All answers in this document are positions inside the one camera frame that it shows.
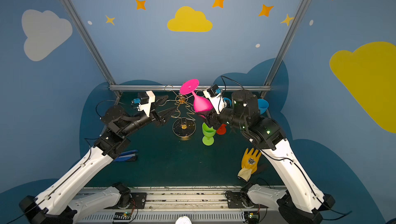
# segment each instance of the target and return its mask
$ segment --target white cloud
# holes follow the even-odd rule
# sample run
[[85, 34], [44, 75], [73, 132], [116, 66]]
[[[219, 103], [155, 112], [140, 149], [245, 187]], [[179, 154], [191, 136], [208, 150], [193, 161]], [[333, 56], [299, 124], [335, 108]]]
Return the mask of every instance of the white cloud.
[[26, 10], [22, 15], [22, 28], [27, 39], [23, 46], [32, 61], [40, 61], [72, 35], [72, 25], [51, 11]]

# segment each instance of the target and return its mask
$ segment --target blue cup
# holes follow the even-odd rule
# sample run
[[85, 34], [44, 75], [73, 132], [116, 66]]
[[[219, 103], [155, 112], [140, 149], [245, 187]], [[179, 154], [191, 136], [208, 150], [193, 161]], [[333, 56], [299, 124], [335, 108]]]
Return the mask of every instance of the blue cup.
[[259, 98], [257, 101], [259, 102], [260, 115], [262, 115], [268, 109], [269, 104], [267, 100], [262, 98]]

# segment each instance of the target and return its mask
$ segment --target yellow glove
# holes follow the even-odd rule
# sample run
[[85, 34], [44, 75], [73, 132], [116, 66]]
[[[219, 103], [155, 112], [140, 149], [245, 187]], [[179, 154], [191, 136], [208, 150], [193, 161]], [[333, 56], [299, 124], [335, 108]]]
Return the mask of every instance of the yellow glove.
[[254, 153], [254, 148], [248, 152], [248, 148], [246, 148], [245, 154], [242, 157], [241, 167], [242, 169], [238, 173], [238, 177], [242, 178], [246, 182], [250, 179], [250, 176], [257, 171], [257, 163], [259, 162], [261, 153], [256, 150]]

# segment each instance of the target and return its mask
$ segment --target metal bar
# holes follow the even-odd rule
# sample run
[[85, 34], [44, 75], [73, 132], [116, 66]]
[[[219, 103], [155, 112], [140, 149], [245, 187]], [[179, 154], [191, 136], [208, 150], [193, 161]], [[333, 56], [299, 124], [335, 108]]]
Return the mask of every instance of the metal bar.
[[89, 51], [92, 54], [92, 57], [95, 59], [96, 63], [98, 64], [100, 70], [102, 71], [103, 75], [105, 76], [107, 82], [110, 85], [115, 85], [116, 81], [114, 80], [113, 76], [110, 73], [105, 61], [103, 60], [102, 56], [100, 55], [97, 47], [93, 43], [91, 36], [88, 33], [87, 28], [85, 27], [81, 17], [78, 15], [76, 8], [74, 7], [71, 0], [60, 0], [62, 5], [65, 7], [67, 14], [69, 14], [70, 18], [72, 19], [74, 25], [76, 26], [78, 33], [81, 35], [82, 40], [84, 40], [85, 44], [87, 45]]
[[[271, 186], [285, 190], [285, 186]], [[105, 187], [84, 187], [74, 197], [79, 199], [101, 192]], [[257, 209], [229, 209], [225, 192], [239, 192], [240, 186], [170, 186], [170, 187], [133, 187], [131, 192], [146, 192], [146, 205], [139, 212], [153, 211], [257, 211]]]
[[[278, 54], [276, 55], [275, 61], [271, 66], [270, 71], [268, 72], [267, 78], [265, 79], [264, 85], [265, 86], [270, 86], [272, 83], [272, 80], [275, 77], [276, 72], [278, 71], [278, 68], [283, 60], [283, 58], [286, 55], [286, 52], [290, 46], [291, 41], [293, 40], [293, 37], [304, 17], [304, 14], [306, 10], [308, 9], [309, 4], [311, 3], [311, 0], [301, 0], [297, 10], [294, 14], [294, 19], [292, 20], [291, 25], [289, 26], [288, 32], [286, 33], [286, 36], [282, 42], [282, 45], [279, 49]], [[261, 92], [260, 96], [261, 98], [264, 98], [266, 92]]]
[[[110, 85], [109, 89], [112, 91], [121, 91], [121, 92], [136, 92], [136, 91], [165, 91], [166, 90], [180, 90], [181, 85]], [[196, 90], [205, 90], [206, 88], [211, 86], [200, 85]], [[252, 92], [261, 92], [261, 91], [270, 91], [270, 86], [244, 86], [246, 90], [250, 90]], [[238, 85], [230, 85], [227, 86], [227, 91], [237, 91], [242, 88]]]
[[270, 111], [268, 109], [265, 111], [265, 113], [267, 113], [267, 117], [271, 118], [271, 114], [270, 114]]

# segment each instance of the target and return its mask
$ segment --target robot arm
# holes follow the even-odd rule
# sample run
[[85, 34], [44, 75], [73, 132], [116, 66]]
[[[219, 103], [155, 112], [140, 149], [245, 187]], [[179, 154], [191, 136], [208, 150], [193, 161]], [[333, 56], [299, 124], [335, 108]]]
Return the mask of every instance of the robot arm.
[[290, 224], [320, 223], [323, 218], [319, 212], [331, 208], [335, 203], [334, 198], [323, 194], [311, 181], [278, 123], [260, 116], [257, 96], [248, 90], [235, 91], [232, 93], [232, 108], [223, 107], [217, 110], [216, 107], [197, 114], [214, 129], [218, 129], [223, 123], [240, 129], [243, 136], [270, 161], [287, 187], [287, 190], [279, 191], [248, 183], [241, 190], [244, 204], [262, 204], [279, 210]]
[[140, 96], [141, 102], [149, 102], [149, 107], [142, 107], [133, 116], [128, 115], [119, 105], [109, 108], [101, 118], [107, 128], [86, 155], [54, 185], [37, 197], [27, 196], [19, 203], [30, 223], [72, 224], [106, 207], [127, 206], [130, 202], [130, 191], [121, 183], [114, 184], [101, 193], [78, 200], [73, 198], [101, 169], [128, 147], [130, 141], [127, 136], [151, 122], [164, 125], [176, 109], [169, 108], [157, 113], [155, 108], [164, 104], [168, 96], [156, 99], [151, 96], [147, 103], [143, 98], [148, 94]]

